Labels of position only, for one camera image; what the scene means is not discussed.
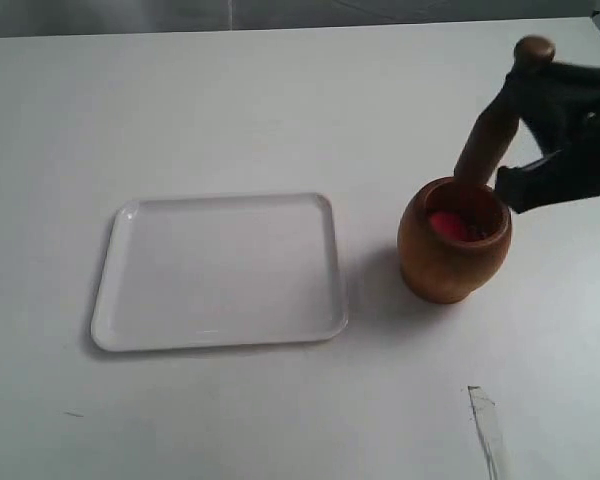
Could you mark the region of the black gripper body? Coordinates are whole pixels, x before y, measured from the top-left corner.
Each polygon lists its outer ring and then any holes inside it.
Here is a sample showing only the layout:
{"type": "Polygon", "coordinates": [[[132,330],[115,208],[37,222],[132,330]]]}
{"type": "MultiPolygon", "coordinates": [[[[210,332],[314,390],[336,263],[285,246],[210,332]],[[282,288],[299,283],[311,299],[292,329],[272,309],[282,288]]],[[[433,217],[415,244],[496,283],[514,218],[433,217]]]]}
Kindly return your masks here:
{"type": "Polygon", "coordinates": [[[560,195],[600,195],[600,101],[559,154],[560,195]]]}

